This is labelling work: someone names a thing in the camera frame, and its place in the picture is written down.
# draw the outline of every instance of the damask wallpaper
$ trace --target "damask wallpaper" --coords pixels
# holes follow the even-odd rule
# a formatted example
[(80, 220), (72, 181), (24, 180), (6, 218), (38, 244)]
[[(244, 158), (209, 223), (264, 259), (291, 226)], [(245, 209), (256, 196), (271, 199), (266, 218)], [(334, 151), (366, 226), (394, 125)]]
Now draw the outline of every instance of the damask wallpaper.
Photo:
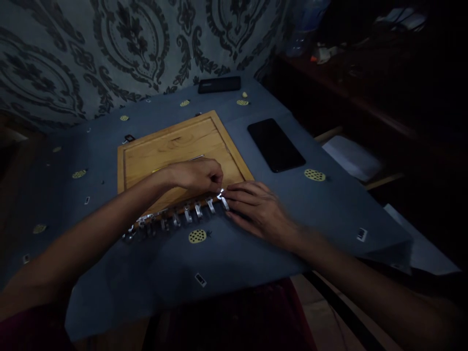
[(2, 0), (0, 110), (49, 133), (233, 70), (261, 78), (292, 0)]

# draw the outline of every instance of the wooden tray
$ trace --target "wooden tray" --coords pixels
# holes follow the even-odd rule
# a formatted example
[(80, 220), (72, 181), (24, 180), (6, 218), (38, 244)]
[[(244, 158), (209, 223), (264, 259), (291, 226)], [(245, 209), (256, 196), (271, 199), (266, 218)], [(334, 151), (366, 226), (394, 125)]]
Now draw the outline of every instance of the wooden tray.
[[(156, 169), (199, 155), (214, 158), (221, 164), (224, 173), (223, 188), (229, 184), (254, 179), (218, 115), (215, 111), (210, 111), (119, 146), (118, 193), (131, 188)], [(173, 208), (189, 199), (204, 199), (201, 195), (182, 188), (171, 189), (143, 215)]]

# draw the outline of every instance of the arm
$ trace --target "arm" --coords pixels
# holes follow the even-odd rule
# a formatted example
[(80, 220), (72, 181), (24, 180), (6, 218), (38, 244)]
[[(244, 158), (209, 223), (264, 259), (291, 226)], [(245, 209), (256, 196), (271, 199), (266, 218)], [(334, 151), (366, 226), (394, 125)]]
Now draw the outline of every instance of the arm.
[(146, 177), (66, 231), (43, 254), (23, 266), (0, 295), (0, 321), (31, 307), (58, 301), (69, 293), (76, 280), (171, 188), (219, 193), (222, 179), (219, 163), (207, 158), (176, 163)]
[(456, 323), (452, 318), (339, 251), (320, 233), (301, 228), (263, 183), (234, 184), (224, 196), (231, 209), (252, 220), (227, 213), (237, 225), (308, 261), (406, 350), (446, 350), (453, 343)]

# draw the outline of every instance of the black phone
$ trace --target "black phone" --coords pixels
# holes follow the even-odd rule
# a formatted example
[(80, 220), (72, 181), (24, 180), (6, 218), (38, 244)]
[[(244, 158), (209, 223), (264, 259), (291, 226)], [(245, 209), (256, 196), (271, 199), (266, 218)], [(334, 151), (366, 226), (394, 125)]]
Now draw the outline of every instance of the black phone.
[(286, 171), (306, 163), (273, 118), (251, 124), (247, 130), (273, 172)]
[(202, 79), (198, 84), (198, 93), (220, 93), (240, 89), (240, 76)]

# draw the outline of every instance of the hand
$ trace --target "hand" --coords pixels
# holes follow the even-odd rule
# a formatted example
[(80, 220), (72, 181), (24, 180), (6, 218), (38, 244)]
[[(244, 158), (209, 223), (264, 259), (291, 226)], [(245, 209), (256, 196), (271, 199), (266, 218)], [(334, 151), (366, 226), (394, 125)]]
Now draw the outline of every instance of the hand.
[(226, 212), (239, 227), (288, 251), (300, 245), (300, 226), (288, 218), (277, 196), (265, 184), (250, 181), (229, 185), (223, 196), (231, 209), (252, 220)]
[(219, 193), (223, 182), (221, 165), (212, 158), (174, 163), (164, 168), (174, 186), (200, 192)]

